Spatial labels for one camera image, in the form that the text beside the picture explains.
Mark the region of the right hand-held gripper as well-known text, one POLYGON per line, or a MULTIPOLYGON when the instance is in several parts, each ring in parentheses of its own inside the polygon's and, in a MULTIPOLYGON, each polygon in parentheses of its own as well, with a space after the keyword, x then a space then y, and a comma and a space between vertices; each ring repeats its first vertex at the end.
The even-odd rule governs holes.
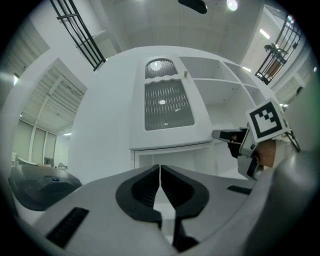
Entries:
POLYGON ((290 132, 282 108, 273 99, 257 105, 246 112, 246 129, 213 130, 214 139, 227 142, 231 156, 237 159, 238 172, 249 180, 255 180, 260 171, 257 147, 265 142, 290 132))

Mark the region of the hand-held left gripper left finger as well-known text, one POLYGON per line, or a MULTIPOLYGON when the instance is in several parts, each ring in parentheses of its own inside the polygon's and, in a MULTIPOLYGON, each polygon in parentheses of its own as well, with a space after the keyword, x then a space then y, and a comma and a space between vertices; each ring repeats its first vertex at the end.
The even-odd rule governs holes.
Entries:
POLYGON ((87 183, 36 221, 57 256, 173 256, 154 210, 159 166, 87 183))

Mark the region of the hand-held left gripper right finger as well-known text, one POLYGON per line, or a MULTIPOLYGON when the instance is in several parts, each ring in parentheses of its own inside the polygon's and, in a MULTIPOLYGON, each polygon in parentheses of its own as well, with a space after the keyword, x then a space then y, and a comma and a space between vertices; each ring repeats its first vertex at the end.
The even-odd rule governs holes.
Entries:
POLYGON ((254 181, 161 166, 161 187, 175 210, 172 245, 179 252, 200 244, 240 208, 254 181))

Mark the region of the white shelf cabinet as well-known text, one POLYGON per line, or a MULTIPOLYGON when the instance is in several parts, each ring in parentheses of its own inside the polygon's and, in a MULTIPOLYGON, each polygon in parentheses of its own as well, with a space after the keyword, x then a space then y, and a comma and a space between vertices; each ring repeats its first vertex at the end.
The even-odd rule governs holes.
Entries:
MULTIPOLYGON (((233 62, 220 58, 178 56, 190 73, 208 112, 213 130, 243 128, 246 112, 275 94, 256 77, 233 62)), ((211 134, 211 141, 170 148, 130 150, 130 165, 208 167, 218 171, 238 168, 228 145, 211 134)))

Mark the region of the white cabinet glass door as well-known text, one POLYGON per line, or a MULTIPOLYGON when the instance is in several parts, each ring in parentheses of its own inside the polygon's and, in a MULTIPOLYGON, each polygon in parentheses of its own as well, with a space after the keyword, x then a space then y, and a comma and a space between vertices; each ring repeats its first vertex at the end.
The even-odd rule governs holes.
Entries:
POLYGON ((129 149, 208 143, 212 123, 193 78, 176 55, 138 62, 132 91, 129 149))

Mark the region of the person's right forearm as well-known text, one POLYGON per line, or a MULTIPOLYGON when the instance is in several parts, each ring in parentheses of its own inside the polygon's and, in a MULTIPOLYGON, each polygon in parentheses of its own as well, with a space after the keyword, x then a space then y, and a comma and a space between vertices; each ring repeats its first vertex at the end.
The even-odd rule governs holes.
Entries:
POLYGON ((255 149, 255 156, 263 169, 276 168, 284 159, 297 153, 291 142, 281 139, 268 139, 260 142, 255 149))

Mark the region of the white desk with drawers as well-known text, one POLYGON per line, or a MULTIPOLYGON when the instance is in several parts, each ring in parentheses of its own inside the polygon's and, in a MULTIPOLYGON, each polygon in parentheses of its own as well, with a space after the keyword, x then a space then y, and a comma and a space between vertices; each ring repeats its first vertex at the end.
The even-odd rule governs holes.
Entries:
POLYGON ((231 169, 227 169, 227 170, 217 170, 213 167, 199 167, 199 166, 196 166, 196 167, 180 166, 180 168, 197 172, 197 173, 206 174, 206 175, 222 177, 222 178, 231 178, 231 179, 246 180, 246 181, 248 180, 246 177, 238 173, 238 169, 236 167, 232 167, 231 169))

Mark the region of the black metal railing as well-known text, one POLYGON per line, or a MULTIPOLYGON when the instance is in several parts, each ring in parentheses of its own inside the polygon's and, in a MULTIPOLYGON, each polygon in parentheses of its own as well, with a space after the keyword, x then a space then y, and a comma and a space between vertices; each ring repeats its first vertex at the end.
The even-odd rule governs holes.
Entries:
POLYGON ((49 0, 56 19, 64 26, 76 48, 96 71, 106 62, 73 0, 49 0))
POLYGON ((263 83, 268 85, 279 71, 287 64, 302 37, 302 31, 292 15, 286 14, 282 28, 275 42, 266 44, 267 52, 265 60, 255 73, 263 83))

